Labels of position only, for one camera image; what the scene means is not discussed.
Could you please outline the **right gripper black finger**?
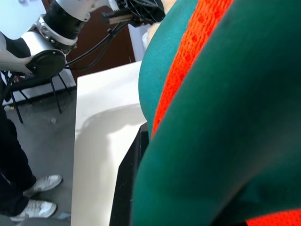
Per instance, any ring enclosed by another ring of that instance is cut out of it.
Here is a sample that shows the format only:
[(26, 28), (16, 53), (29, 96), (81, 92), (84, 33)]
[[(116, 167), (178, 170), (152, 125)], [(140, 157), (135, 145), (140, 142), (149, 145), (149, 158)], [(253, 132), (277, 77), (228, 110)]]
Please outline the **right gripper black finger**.
[(149, 144), (148, 123), (138, 130), (135, 139), (119, 165), (111, 209), (110, 226), (132, 224), (132, 194), (140, 162)]

